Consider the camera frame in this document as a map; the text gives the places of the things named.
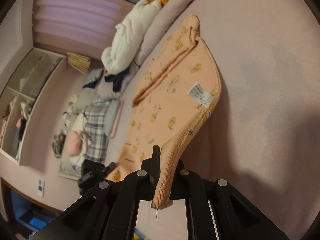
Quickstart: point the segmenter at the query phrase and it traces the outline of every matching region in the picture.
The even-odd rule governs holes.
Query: white care label
[[[204,91],[199,82],[190,88],[190,90],[187,92],[187,95],[205,107],[209,107],[213,100],[213,96]]]

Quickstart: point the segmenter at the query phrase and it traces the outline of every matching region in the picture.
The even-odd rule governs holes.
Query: gray cushion
[[[72,112],[79,114],[84,111],[87,105],[90,105],[96,95],[97,90],[92,88],[84,88],[78,98],[78,101],[73,105]]]
[[[97,81],[101,77],[103,70],[104,68],[97,68],[97,69],[91,70],[87,74],[87,78],[85,79],[84,86]]]

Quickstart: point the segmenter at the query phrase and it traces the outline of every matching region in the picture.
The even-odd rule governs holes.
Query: white comforter
[[[109,73],[116,75],[129,67],[139,50],[144,34],[160,10],[160,0],[151,3],[140,0],[122,23],[116,26],[117,32],[112,46],[106,48],[101,56],[102,63]]]

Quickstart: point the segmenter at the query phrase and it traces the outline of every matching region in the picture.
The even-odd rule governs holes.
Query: pink curtain
[[[100,60],[133,6],[125,0],[35,0],[35,46]]]

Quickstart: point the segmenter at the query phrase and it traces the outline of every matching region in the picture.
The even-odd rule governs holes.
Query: metal screw head
[[[224,187],[228,184],[228,182],[225,179],[219,179],[218,180],[218,185],[221,187]]]
[[[137,171],[137,175],[139,177],[143,177],[143,176],[146,176],[147,172],[145,170],[140,170],[140,171]]]
[[[190,171],[188,171],[187,169],[182,169],[179,171],[181,175],[186,176],[189,175]]]
[[[109,182],[102,181],[99,183],[99,188],[107,188],[107,187],[109,187]]]

